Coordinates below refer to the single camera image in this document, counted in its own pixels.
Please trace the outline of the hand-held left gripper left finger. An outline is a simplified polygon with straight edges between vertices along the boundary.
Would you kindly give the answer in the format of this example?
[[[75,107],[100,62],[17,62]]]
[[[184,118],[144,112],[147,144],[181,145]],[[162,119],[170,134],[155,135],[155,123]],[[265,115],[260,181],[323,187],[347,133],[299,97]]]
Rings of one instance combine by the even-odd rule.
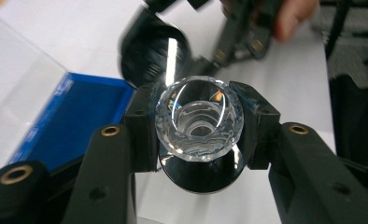
[[[122,123],[93,132],[61,224],[161,224],[136,212],[137,173],[155,172],[159,82],[138,88]]]

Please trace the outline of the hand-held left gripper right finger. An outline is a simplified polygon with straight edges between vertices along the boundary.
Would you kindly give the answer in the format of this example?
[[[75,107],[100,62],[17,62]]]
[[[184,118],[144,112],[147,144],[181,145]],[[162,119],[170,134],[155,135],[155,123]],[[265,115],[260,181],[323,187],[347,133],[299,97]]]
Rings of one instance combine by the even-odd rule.
[[[368,224],[368,165],[335,156],[309,126],[281,124],[280,113],[248,84],[230,87],[244,111],[244,164],[269,171],[282,224]]]

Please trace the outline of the black round stamp cap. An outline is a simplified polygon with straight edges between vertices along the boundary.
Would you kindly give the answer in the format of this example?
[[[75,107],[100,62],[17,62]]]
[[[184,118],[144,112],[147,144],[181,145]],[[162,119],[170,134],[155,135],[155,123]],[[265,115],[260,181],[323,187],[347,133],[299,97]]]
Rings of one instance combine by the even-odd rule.
[[[135,89],[154,81],[165,85],[181,78],[191,61],[186,36],[141,6],[120,40],[120,71]]]

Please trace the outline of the crystal handle stamp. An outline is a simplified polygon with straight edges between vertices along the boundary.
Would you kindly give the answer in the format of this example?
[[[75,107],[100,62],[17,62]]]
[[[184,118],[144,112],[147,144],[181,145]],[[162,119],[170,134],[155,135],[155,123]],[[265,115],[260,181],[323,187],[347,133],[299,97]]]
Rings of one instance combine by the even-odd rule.
[[[244,169],[238,149],[244,112],[236,93],[213,77],[186,77],[166,88],[155,108],[163,171],[181,189],[209,194]]]

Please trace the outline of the large white table cover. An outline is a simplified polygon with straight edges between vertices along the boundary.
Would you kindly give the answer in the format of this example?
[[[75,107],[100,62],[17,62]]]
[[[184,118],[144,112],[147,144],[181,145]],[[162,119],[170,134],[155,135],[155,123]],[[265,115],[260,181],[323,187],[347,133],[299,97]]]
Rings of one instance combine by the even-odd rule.
[[[119,77],[118,47],[142,0],[0,0],[0,168],[14,154],[67,72]],[[260,61],[237,63],[224,80],[254,87],[283,121],[306,124],[333,141],[327,65],[311,22]],[[142,222],[280,224],[265,171],[246,170],[228,189],[195,195],[163,173],[136,178]]]

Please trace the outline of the blue ink pad clear-lid box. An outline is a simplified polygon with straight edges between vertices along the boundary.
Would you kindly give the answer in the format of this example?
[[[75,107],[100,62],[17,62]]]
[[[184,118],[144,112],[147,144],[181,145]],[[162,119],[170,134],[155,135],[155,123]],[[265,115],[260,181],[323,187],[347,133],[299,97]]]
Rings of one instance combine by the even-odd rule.
[[[66,69],[0,18],[0,169],[37,160],[53,170],[83,155],[132,95],[117,77]]]

